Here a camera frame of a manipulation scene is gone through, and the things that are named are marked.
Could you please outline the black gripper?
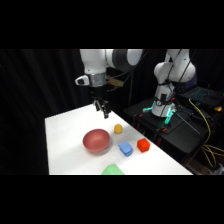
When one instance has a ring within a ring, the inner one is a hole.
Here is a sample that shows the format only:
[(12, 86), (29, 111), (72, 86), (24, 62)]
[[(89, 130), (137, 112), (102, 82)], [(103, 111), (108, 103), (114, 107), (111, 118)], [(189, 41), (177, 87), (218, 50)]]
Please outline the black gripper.
[(104, 118), (107, 119), (109, 117), (109, 113), (111, 112), (110, 103), (108, 101), (104, 101), (102, 103), (102, 108), (99, 100), (105, 100), (107, 96), (106, 86), (101, 87), (90, 87), (90, 94), (92, 100), (94, 100), (94, 105), (96, 106), (97, 111), (102, 111), (104, 113)]

